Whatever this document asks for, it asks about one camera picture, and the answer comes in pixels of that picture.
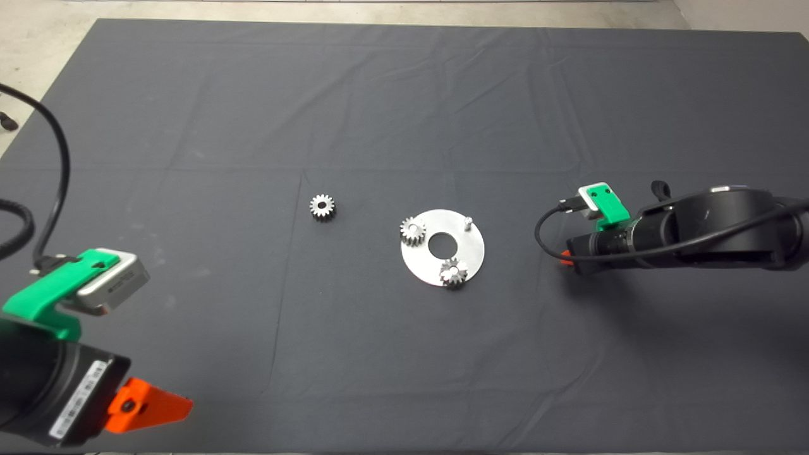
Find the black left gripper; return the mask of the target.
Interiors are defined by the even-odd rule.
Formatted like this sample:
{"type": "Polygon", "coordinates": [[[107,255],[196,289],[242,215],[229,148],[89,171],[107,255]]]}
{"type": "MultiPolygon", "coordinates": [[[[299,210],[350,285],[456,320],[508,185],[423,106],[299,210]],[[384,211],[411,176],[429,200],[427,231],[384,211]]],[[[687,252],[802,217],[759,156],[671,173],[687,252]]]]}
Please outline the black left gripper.
{"type": "Polygon", "coordinates": [[[42,446],[81,446],[103,431],[181,422],[193,401],[132,377],[122,355],[2,319],[1,431],[42,446]]]}

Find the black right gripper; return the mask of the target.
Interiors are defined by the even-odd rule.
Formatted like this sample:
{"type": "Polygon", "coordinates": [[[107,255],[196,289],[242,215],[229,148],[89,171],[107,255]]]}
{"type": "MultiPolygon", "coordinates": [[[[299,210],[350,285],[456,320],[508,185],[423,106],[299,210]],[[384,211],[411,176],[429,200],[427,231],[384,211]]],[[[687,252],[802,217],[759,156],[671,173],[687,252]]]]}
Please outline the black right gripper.
{"type": "Polygon", "coordinates": [[[570,257],[607,257],[625,253],[635,253],[636,226],[630,225],[622,229],[595,231],[587,235],[571,237],[566,240],[566,250],[560,253],[561,265],[572,266],[578,276],[594,276],[611,270],[638,270],[638,259],[610,259],[609,261],[570,261],[570,257]]]}

